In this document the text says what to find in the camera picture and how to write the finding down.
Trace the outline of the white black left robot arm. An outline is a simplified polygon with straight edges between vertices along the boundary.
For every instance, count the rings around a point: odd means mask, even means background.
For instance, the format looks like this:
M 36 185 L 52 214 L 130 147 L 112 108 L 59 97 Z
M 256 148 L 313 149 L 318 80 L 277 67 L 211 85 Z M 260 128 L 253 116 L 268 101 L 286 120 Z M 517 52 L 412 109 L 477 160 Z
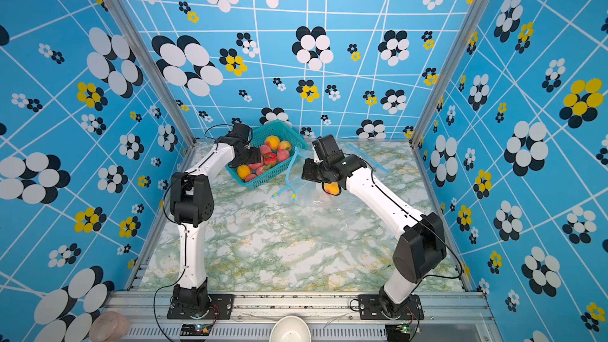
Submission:
M 208 294 L 204 243 L 215 210 L 212 181 L 226 166 L 261 161 L 247 131 L 231 131 L 215 140 L 212 149 L 183 172 L 172 175 L 168 188 L 169 213 L 180 235 L 180 272 L 172 289 L 169 318 L 202 319 L 216 313 Z

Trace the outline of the clear zip bag blue zipper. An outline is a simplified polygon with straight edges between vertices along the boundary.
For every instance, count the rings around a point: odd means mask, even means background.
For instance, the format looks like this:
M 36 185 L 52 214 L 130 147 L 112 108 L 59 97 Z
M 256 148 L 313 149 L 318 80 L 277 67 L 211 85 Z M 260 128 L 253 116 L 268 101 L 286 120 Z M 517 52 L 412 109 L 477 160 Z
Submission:
M 347 207 L 361 200 L 378 210 L 386 199 L 386 186 L 376 170 L 386 170 L 369 155 L 355 147 L 318 158 L 314 150 L 296 149 L 287 165 L 283 188 L 272 199 L 301 202 L 318 207 Z

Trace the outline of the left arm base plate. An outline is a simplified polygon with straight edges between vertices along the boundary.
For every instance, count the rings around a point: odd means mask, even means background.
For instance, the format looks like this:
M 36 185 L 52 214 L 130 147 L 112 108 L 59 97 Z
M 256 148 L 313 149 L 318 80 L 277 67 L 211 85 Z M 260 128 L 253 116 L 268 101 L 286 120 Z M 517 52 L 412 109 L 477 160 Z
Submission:
M 172 297 L 166 317 L 171 320 L 228 320 L 234 307 L 233 294 L 198 294 Z

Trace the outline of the yellow peach front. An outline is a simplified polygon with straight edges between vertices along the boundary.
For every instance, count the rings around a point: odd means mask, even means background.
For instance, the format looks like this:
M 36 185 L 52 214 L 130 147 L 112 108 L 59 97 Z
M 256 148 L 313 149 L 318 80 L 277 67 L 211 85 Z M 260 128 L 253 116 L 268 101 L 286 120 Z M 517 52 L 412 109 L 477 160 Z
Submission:
M 237 168 L 237 175 L 241 180 L 245 180 L 250 174 L 252 170 L 247 165 L 241 165 Z

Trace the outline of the teal plastic mesh basket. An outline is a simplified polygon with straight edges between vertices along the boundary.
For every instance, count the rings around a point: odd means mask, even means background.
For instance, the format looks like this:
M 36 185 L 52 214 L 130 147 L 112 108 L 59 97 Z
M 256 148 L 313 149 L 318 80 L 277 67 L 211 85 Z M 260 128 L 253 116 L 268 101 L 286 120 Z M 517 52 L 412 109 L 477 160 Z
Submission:
M 278 150 L 271 150 L 264 144 L 268 136 L 278 136 L 281 140 Z M 258 147 L 261 151 L 263 162 L 249 165 L 252 173 L 241 180 L 237 175 L 237 168 L 226 167 L 228 173 L 239 183 L 248 189 L 257 188 L 272 178 L 284 172 L 293 160 L 296 150 L 307 150 L 308 145 L 304 138 L 281 120 L 266 123 L 253 131 L 251 140 L 252 147 Z

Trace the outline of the yellow orange peach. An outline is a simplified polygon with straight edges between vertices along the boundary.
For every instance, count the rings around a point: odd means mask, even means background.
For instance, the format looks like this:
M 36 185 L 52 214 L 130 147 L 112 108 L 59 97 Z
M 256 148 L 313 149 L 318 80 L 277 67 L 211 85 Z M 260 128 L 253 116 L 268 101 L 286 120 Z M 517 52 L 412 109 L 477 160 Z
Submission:
M 330 196 L 339 196 L 341 194 L 341 187 L 337 182 L 324 183 L 323 190 Z

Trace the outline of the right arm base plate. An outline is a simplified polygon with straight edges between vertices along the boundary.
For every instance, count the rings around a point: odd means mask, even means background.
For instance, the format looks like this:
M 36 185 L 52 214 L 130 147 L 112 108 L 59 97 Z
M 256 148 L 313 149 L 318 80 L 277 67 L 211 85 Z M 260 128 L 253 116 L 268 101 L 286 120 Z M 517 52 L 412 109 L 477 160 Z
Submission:
M 416 294 L 399 304 L 384 294 L 360 294 L 357 300 L 359 316 L 364 321 L 422 321 L 425 318 L 420 297 Z

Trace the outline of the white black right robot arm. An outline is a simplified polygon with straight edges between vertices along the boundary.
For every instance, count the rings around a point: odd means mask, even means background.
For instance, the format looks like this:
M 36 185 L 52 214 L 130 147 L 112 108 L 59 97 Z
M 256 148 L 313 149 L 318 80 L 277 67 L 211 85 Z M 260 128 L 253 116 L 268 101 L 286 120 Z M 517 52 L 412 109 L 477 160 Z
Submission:
M 376 177 L 362 158 L 348 155 L 329 163 L 307 158 L 302 179 L 318 184 L 336 183 L 363 201 L 397 240 L 394 272 L 379 291 L 379 304 L 388 318 L 404 312 L 409 297 L 423 279 L 447 257 L 443 220 L 407 204 Z

